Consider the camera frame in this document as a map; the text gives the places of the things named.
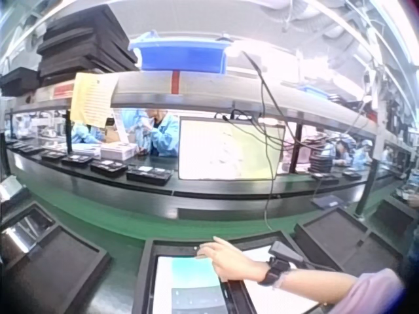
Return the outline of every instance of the monitor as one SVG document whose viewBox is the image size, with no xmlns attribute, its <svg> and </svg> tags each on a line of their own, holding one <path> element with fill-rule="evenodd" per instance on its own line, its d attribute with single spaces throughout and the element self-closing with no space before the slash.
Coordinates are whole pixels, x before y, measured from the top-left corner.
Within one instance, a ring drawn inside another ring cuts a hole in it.
<svg viewBox="0 0 419 314">
<path fill-rule="evenodd" d="M 181 117 L 179 178 L 185 180 L 271 180 L 265 136 L 250 121 Z M 273 175 L 282 155 L 283 126 L 266 126 Z"/>
<path fill-rule="evenodd" d="M 248 257 L 267 261 L 268 250 L 281 241 L 298 254 L 304 254 L 283 232 L 231 240 Z M 252 281 L 222 283 L 211 260 L 195 259 L 203 241 L 147 240 L 139 267 L 133 314 L 303 314 L 318 303 Z M 291 265 L 292 268 L 304 264 Z"/>
</svg>

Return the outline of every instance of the display screen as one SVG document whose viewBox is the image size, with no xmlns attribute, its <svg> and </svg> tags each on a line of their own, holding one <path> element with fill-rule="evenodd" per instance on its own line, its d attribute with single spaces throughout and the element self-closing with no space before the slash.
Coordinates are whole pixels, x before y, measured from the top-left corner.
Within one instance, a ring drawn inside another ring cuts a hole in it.
<svg viewBox="0 0 419 314">
<path fill-rule="evenodd" d="M 271 137 L 283 139 L 284 128 L 266 126 L 266 132 Z M 269 140 L 268 144 L 275 176 L 282 145 Z M 272 174 L 266 157 L 265 136 L 250 122 L 181 119 L 179 178 L 270 180 Z"/>
<path fill-rule="evenodd" d="M 227 314 L 211 260 L 159 256 L 153 314 Z"/>
<path fill-rule="evenodd" d="M 252 260 L 266 262 L 271 257 L 268 252 L 269 248 L 270 246 L 261 247 L 245 251 L 244 254 Z M 291 268 L 296 268 L 294 264 L 290 263 L 290 265 Z M 246 280 L 244 284 L 257 314 L 302 314 L 318 304 L 281 289 L 260 286 L 254 281 Z"/>
</svg>

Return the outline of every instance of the black stand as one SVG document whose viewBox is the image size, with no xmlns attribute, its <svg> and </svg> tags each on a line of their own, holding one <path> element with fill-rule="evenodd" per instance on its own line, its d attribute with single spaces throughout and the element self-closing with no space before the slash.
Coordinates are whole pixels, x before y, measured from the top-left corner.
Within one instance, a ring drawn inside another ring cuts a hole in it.
<svg viewBox="0 0 419 314">
<path fill-rule="evenodd" d="M 0 133 L 0 160 L 1 169 L 4 171 L 4 175 L 2 173 L 0 178 L 7 178 L 12 174 L 12 171 L 10 170 L 9 158 L 7 157 L 6 136 L 4 132 Z"/>
<path fill-rule="evenodd" d="M 371 163 L 371 169 L 370 169 L 370 172 L 368 174 L 367 183 L 365 183 L 364 192 L 362 193 L 362 197 L 361 197 L 360 201 L 356 205 L 356 210 L 355 210 L 354 216 L 358 219 L 361 219 L 363 217 L 362 213 L 364 212 L 365 204 L 367 203 L 368 196 L 371 192 L 371 189 L 373 188 L 375 177 L 376 177 L 377 170 L 378 170 L 378 165 L 379 165 L 378 160 L 373 159 L 373 162 Z"/>
<path fill-rule="evenodd" d="M 298 142 L 301 142 L 301 136 L 302 136 L 302 124 L 297 124 L 297 127 L 295 129 L 295 139 Z M 294 143 L 294 144 L 295 146 L 293 149 L 293 154 L 291 156 L 291 164 L 289 165 L 289 173 L 295 173 L 295 168 L 299 160 L 300 144 L 299 143 Z"/>
<path fill-rule="evenodd" d="M 65 141 L 67 142 L 67 153 L 70 155 L 73 152 L 71 146 L 71 121 L 70 121 L 70 110 L 65 113 Z"/>
</svg>

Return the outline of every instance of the white box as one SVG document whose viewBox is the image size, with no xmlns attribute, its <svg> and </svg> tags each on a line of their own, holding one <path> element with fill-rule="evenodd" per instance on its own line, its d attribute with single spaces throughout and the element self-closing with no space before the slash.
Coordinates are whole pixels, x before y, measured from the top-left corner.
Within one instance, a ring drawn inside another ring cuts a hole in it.
<svg viewBox="0 0 419 314">
<path fill-rule="evenodd" d="M 135 143 L 113 142 L 104 144 L 100 148 L 102 159 L 124 161 L 137 154 L 138 147 Z"/>
</svg>

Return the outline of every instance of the red label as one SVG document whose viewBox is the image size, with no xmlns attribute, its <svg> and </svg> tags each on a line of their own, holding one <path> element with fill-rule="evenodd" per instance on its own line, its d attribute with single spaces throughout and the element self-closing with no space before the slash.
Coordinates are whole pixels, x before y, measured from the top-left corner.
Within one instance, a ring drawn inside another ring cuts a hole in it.
<svg viewBox="0 0 419 314">
<path fill-rule="evenodd" d="M 69 98 L 73 95 L 74 84 L 61 85 L 54 88 L 54 99 Z"/>
</svg>

